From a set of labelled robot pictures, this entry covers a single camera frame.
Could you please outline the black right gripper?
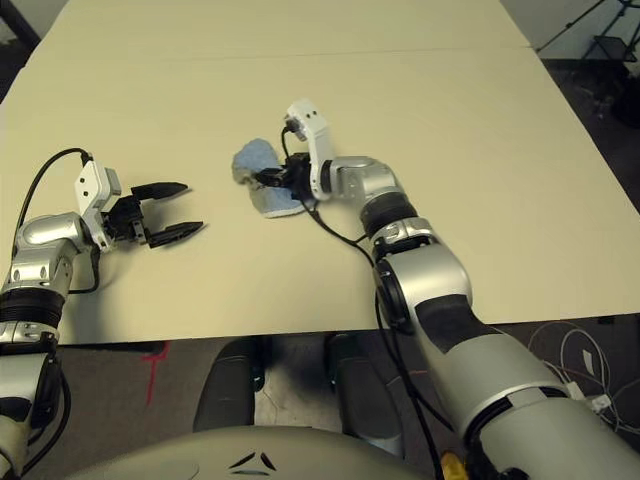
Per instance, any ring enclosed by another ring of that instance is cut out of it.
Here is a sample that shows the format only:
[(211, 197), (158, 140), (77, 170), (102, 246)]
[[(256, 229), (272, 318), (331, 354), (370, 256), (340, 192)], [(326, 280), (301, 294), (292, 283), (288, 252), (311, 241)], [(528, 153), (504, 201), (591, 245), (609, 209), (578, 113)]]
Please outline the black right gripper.
[(312, 200), (310, 155), (298, 152), (285, 160), (283, 168), (265, 168), (255, 173), (259, 182), (270, 188), (287, 188), (297, 200)]

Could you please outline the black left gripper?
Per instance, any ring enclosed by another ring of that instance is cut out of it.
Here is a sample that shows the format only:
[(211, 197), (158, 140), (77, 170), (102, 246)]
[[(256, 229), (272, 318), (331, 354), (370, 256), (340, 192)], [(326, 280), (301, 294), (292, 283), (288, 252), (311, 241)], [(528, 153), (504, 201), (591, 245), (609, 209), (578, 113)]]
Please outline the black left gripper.
[[(132, 187), (134, 197), (119, 198), (108, 212), (102, 214), (104, 230), (114, 241), (146, 244), (147, 231), (140, 201), (170, 198), (187, 190), (188, 186), (180, 182), (155, 182)], [(149, 247), (153, 249), (184, 240), (203, 226), (202, 221), (167, 226), (162, 231), (150, 234)]]

